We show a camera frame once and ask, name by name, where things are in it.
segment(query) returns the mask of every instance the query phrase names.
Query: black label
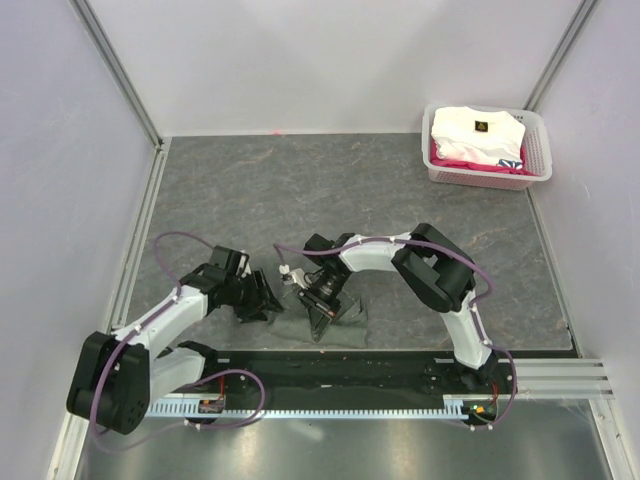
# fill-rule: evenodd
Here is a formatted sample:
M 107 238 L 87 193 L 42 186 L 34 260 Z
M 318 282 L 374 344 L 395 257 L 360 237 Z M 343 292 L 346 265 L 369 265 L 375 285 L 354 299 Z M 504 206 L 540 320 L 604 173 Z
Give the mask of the black label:
M 476 132 L 488 132 L 489 122 L 479 122 L 476 120 Z

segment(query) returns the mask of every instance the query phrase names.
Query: pink fabric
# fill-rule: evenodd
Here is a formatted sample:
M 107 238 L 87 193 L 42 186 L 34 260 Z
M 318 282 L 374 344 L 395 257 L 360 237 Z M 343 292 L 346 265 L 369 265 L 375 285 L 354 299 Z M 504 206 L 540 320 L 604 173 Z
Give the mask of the pink fabric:
M 522 160 L 522 164 L 524 166 L 527 165 L 527 152 L 524 148 L 524 145 L 520 148 L 520 159 Z M 437 165 L 439 167 L 449 167 L 449 168 L 457 168 L 459 170 L 479 170 L 481 172 L 493 172 L 493 173 L 508 173 L 511 175 L 530 175 L 535 177 L 535 173 L 531 173 L 528 170 L 517 169 L 517 168 L 509 168 L 509 167 L 500 167 L 500 166 L 491 166 L 491 165 L 481 165 L 475 162 L 467 162 L 464 160 L 455 160 L 452 158 L 440 158 L 438 157 L 438 146 L 436 145 L 435 140 L 431 139 L 431 163 Z

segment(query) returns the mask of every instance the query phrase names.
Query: white wall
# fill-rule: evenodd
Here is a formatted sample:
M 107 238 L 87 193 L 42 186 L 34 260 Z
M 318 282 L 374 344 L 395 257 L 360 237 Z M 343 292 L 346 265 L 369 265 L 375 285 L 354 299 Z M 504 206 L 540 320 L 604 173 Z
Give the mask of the white wall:
M 544 100 L 553 178 L 536 188 L 573 325 L 601 357 L 640 457 L 640 33 L 601 2 Z
M 164 135 L 419 131 L 522 106 L 579 0 L 91 0 Z
M 42 479 L 152 160 L 65 0 L 0 2 L 0 463 Z

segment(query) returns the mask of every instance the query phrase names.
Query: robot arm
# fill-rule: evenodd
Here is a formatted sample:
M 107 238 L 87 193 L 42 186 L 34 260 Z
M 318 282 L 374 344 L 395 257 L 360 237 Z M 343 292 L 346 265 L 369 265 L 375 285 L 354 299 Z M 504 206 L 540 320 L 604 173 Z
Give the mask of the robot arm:
M 331 242 L 315 234 L 305 244 L 305 250 L 320 252 L 362 242 L 366 238 L 343 234 L 336 242 Z M 435 243 L 469 259 L 428 224 L 420 224 L 413 232 L 397 235 L 395 239 Z M 354 272 L 381 270 L 400 273 L 422 303 L 440 313 L 453 341 L 457 362 L 477 371 L 491 357 L 490 347 L 476 330 L 472 316 L 474 307 L 469 305 L 475 297 L 473 271 L 457 260 L 426 247 L 382 242 L 363 243 L 338 255 L 308 258 L 321 267 L 321 272 L 313 283 L 300 285 L 302 288 L 298 296 L 308 309 L 316 338 L 339 316 L 341 305 L 338 295 L 349 276 Z M 483 329 L 477 311 L 474 313 Z
M 132 330 L 138 335 L 123 349 L 98 403 L 98 424 L 123 434 L 138 426 L 151 403 L 200 379 L 208 361 L 215 361 L 215 350 L 196 342 L 183 342 L 167 354 L 168 345 L 188 326 L 223 305 L 232 306 L 241 322 L 266 320 L 265 311 L 282 311 L 262 271 L 251 271 L 249 255 L 228 248 L 216 247 L 209 262 L 183 277 L 180 284 L 179 296 L 174 289 L 115 335 L 95 332 L 87 338 L 67 398 L 70 413 L 89 418 L 98 378 L 111 353 Z M 160 309 L 162 313 L 142 328 Z

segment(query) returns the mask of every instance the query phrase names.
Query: white plastic basket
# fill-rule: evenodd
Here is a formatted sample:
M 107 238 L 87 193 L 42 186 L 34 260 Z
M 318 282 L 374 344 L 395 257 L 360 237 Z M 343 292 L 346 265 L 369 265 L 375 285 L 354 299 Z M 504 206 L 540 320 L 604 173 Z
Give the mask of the white plastic basket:
M 483 112 L 507 111 L 525 126 L 524 148 L 526 151 L 525 168 L 536 176 L 511 175 L 508 173 L 480 172 L 460 168 L 441 167 L 431 163 L 431 125 L 438 108 L 450 105 L 428 105 L 422 118 L 422 154 L 424 164 L 429 169 L 429 178 L 434 182 L 456 183 L 473 187 L 501 188 L 504 190 L 524 190 L 536 182 L 544 182 L 551 178 L 551 147 L 547 129 L 542 117 L 527 110 L 513 108 L 477 107 L 468 105 L 474 110 Z

